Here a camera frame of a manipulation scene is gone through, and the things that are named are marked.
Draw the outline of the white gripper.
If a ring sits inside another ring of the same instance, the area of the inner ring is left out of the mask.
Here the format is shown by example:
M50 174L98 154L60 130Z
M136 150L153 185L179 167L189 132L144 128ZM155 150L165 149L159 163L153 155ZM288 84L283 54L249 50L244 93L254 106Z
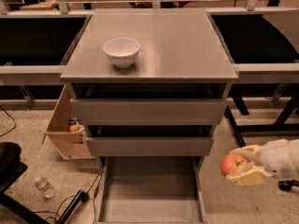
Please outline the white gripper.
M299 139L280 139L265 145L251 145L236 148L231 154L238 154L256 165L248 165L241 171L226 176L236 186L262 185L267 178L278 180L299 179Z

